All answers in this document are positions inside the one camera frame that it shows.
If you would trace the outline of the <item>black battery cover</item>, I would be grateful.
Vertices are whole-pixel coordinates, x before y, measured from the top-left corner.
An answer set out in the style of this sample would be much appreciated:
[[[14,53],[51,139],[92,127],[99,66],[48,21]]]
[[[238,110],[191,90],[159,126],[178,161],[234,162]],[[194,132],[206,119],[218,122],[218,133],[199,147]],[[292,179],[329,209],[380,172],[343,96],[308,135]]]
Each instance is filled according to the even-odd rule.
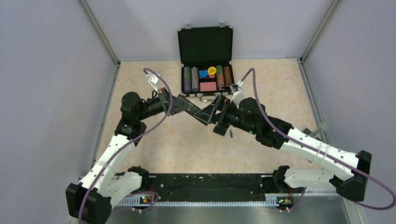
[[[223,123],[221,123],[221,124],[216,125],[216,126],[214,127],[213,132],[216,133],[216,134],[218,134],[218,135],[225,136],[225,134],[226,134],[228,128],[229,128],[229,125],[228,125],[228,124],[223,124]]]

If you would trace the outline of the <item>black remote control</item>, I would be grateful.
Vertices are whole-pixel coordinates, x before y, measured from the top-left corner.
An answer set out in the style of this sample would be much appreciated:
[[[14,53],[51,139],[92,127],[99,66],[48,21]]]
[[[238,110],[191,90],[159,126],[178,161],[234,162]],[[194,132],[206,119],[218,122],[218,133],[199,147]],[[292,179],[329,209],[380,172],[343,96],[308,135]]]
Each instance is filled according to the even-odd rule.
[[[198,106],[196,106],[193,103],[189,103],[189,108],[186,110],[186,112],[190,116],[192,116],[197,121],[204,124],[205,126],[208,126],[209,124],[212,123],[213,111],[214,111],[213,104],[209,104],[205,108],[200,109]]]

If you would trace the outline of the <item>yellow big blind button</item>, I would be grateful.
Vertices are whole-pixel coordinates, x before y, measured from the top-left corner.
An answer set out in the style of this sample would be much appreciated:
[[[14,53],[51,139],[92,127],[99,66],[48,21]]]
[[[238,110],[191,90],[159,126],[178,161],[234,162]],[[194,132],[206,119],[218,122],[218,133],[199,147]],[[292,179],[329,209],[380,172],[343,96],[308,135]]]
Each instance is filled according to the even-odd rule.
[[[207,72],[208,72],[209,76],[214,76],[216,74],[216,72],[217,72],[217,69],[216,69],[216,67],[212,66],[212,67],[208,68]]]

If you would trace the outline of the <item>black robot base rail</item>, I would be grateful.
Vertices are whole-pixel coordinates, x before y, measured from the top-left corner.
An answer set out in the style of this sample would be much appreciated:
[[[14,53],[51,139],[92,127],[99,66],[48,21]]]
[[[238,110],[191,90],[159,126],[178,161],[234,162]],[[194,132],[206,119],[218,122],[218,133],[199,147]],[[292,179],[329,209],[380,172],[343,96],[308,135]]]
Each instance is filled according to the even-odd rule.
[[[271,174],[150,174],[119,206],[292,207],[303,188],[276,182]]]

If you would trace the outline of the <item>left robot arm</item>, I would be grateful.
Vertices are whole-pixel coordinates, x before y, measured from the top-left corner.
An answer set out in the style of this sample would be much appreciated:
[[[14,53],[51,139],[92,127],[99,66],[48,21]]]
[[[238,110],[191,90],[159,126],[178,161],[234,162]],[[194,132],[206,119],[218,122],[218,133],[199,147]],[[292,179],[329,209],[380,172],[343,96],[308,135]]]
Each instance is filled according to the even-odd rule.
[[[145,169],[133,167],[121,177],[115,177],[126,157],[149,133],[143,120],[162,112],[172,116],[193,107],[184,96],[175,97],[166,88],[156,90],[146,100],[136,92],[126,93],[121,99],[121,119],[107,149],[79,183],[71,183],[66,189],[69,215],[88,224],[104,224],[127,195],[135,190],[146,192],[150,181]]]

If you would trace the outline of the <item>red playing card deck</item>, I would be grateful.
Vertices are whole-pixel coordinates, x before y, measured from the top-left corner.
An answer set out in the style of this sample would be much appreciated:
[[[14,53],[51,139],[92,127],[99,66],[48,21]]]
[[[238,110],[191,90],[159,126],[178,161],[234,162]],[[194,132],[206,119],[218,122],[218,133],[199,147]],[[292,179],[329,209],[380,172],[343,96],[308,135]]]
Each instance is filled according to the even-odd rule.
[[[216,91],[216,90],[217,90],[216,82],[202,82],[202,83],[200,83],[200,91],[202,91],[202,92]]]

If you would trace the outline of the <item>orange black chip stack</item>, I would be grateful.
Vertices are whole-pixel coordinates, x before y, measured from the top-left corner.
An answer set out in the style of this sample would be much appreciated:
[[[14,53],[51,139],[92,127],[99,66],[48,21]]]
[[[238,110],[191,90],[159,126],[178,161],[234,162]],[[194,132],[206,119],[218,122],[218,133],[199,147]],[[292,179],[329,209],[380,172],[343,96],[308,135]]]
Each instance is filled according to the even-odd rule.
[[[223,75],[224,75],[225,86],[230,86],[233,82],[232,82],[231,68],[229,66],[223,67]]]

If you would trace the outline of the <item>green red chip stack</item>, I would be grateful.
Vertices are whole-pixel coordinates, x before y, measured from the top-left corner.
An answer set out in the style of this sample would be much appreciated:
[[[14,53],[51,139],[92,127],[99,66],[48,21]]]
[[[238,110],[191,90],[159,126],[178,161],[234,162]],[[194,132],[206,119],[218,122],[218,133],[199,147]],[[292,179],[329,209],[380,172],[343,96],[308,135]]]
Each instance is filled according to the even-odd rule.
[[[216,66],[216,79],[217,79],[217,87],[223,88],[225,85],[225,81],[224,81],[223,67],[221,65]]]

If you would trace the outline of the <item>black poker chip case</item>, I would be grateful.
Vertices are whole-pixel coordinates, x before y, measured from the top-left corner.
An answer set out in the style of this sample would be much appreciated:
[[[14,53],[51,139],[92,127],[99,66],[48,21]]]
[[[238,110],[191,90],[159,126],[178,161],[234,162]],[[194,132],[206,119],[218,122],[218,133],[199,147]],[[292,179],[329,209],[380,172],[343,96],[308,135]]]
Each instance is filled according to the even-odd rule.
[[[233,27],[199,27],[180,28],[177,31],[181,68],[181,94],[186,97],[201,97],[231,94],[231,85],[234,84],[232,68]],[[232,84],[216,91],[200,91],[200,83],[216,82],[216,74],[206,78],[199,78],[199,91],[184,91],[184,67],[197,67],[198,71],[208,70],[209,67],[229,66],[232,74]]]

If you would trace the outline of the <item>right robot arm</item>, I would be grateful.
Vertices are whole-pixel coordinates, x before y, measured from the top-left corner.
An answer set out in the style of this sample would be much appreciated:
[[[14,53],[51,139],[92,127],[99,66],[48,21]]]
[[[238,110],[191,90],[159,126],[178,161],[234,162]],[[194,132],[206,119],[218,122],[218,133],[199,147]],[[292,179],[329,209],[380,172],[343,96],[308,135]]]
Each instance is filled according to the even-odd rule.
[[[365,198],[372,155],[364,150],[347,152],[310,137],[292,124],[271,116],[264,117],[264,105],[256,99],[243,99],[238,105],[218,96],[193,117],[205,125],[214,124],[214,132],[225,135],[230,126],[255,136],[267,147],[293,153],[320,165],[318,169],[280,166],[274,172],[274,187],[279,192],[290,188],[312,187],[335,191],[340,196],[362,202]]]

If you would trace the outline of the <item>blue dealer button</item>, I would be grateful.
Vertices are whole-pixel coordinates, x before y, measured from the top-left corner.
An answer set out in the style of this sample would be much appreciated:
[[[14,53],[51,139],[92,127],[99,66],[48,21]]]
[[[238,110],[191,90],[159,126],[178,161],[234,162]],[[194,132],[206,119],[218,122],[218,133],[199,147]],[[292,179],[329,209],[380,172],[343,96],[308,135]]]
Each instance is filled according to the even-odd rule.
[[[198,73],[200,78],[206,78],[208,77],[208,71],[207,70],[200,70]]]

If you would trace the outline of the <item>purple green chip stack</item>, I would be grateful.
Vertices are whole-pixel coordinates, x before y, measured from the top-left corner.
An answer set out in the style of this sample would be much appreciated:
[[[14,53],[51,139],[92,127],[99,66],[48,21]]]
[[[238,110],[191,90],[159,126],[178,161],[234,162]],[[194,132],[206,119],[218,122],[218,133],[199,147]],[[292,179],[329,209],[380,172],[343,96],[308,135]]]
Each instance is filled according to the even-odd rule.
[[[184,91],[191,91],[191,68],[184,67]]]

